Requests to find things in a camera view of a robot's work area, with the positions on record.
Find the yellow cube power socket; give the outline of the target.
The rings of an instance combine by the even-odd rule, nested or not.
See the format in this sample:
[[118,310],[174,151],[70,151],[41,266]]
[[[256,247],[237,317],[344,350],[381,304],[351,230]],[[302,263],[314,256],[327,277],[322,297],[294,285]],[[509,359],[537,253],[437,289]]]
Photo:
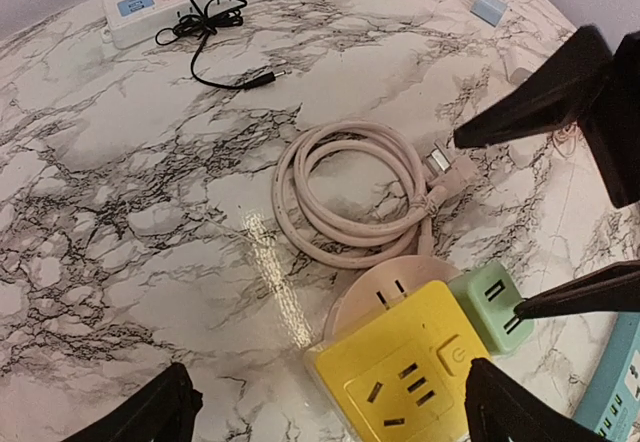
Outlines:
[[488,355],[447,284],[434,280],[312,347],[305,362],[354,438],[460,441],[471,362]]

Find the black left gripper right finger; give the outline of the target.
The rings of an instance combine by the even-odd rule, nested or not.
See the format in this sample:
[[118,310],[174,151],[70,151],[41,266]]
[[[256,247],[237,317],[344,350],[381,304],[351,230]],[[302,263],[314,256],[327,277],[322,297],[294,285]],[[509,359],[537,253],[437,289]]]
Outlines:
[[551,409],[486,358],[472,360],[465,390],[467,425],[473,442],[603,439]]

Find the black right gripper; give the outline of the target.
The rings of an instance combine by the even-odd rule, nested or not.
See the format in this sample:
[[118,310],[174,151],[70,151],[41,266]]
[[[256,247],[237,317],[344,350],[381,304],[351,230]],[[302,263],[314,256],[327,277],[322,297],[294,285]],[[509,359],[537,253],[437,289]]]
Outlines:
[[596,26],[578,28],[511,94],[456,128],[454,144],[460,149],[482,148],[553,132],[588,108],[579,126],[611,203],[616,208],[637,203],[637,32],[627,34],[613,56]]

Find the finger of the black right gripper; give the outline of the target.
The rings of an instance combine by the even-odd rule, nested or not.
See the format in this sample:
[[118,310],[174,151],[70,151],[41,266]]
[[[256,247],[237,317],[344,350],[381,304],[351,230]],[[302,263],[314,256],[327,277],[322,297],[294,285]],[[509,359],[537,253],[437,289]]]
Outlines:
[[520,319],[592,312],[639,312],[639,261],[613,263],[520,302]]

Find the white USB charger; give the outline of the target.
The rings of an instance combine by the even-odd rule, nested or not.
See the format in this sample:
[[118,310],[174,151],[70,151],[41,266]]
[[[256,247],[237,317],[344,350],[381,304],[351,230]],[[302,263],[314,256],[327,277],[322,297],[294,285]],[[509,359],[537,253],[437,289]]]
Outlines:
[[509,75],[509,81],[514,86],[519,86],[524,83],[532,72],[524,67],[516,67]]

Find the pink round power socket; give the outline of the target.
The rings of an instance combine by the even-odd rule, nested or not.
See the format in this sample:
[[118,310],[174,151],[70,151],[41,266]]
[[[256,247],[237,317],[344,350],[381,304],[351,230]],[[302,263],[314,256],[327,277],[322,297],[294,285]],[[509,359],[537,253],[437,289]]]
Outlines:
[[324,340],[330,341],[380,315],[428,282],[448,283],[462,271],[426,255],[404,255],[384,261],[362,274],[333,304]]

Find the teal power strip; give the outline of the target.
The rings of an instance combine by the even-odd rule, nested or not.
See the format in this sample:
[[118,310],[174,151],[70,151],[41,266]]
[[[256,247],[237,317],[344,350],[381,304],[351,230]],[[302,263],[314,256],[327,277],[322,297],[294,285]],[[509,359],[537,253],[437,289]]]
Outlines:
[[573,420],[609,441],[627,441],[639,414],[639,314],[620,313]]

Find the green cube plug adapter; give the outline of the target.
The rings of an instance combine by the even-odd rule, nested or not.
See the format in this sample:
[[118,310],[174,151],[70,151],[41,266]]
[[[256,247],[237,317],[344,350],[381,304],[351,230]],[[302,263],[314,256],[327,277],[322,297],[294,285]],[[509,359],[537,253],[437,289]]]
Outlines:
[[534,322],[514,311],[523,298],[500,262],[464,272],[447,285],[492,355],[515,352],[533,333]]

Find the black power adapter with cable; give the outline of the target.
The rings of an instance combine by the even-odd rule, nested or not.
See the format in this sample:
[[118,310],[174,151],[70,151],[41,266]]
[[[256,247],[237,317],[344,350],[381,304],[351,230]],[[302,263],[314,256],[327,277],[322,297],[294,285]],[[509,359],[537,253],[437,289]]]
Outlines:
[[217,35],[220,29],[228,29],[241,27],[244,24],[242,10],[248,5],[247,0],[228,0],[233,2],[230,8],[226,8],[221,12],[210,15],[209,7],[213,2],[221,2],[222,0],[209,0],[203,8],[201,8],[195,0],[188,0],[190,3],[189,12],[186,15],[178,17],[178,22],[172,27],[160,29],[154,41],[158,46],[164,47],[171,45],[178,40],[195,37],[199,40],[199,45],[193,54],[190,62],[190,73],[194,80],[211,88],[226,91],[248,91],[251,89],[263,87],[274,83],[278,78],[287,74],[286,70],[274,72],[273,70],[256,76],[248,81],[236,84],[221,84],[210,80],[205,80],[196,74],[196,62],[205,48],[209,38]]

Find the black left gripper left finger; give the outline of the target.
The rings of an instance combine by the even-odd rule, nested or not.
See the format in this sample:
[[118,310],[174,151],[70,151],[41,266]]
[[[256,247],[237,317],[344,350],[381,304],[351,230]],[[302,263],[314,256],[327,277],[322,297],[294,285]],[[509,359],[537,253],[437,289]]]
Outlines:
[[65,442],[191,442],[203,394],[186,367],[173,363],[115,410]]

